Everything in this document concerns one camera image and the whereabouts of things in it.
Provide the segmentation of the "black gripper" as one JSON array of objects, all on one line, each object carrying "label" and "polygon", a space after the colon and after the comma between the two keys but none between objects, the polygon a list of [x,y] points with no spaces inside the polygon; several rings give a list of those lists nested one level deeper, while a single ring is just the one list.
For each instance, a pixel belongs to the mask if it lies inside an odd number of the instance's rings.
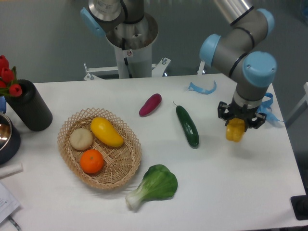
[{"label": "black gripper", "polygon": [[247,104],[241,107],[235,101],[232,101],[231,104],[219,102],[218,118],[225,121],[225,126],[227,126],[233,118],[242,119],[244,121],[245,132],[248,128],[258,129],[266,121],[266,115],[257,113],[257,108],[248,109]]}]

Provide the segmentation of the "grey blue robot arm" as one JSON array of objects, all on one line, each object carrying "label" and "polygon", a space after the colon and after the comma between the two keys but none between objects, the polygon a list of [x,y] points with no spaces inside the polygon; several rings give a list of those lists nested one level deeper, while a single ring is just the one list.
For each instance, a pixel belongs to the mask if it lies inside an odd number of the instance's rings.
[{"label": "grey blue robot arm", "polygon": [[[258,109],[275,78],[277,63],[269,53],[255,51],[255,46],[271,33],[274,18],[247,0],[218,0],[215,4],[232,31],[225,37],[210,35],[199,56],[237,84],[232,102],[219,103],[218,117],[227,124],[237,118],[246,129],[259,128],[267,116]],[[152,45],[158,25],[145,12],[144,1],[90,0],[80,16],[93,34],[105,37],[114,47],[120,78],[152,76]]]}]

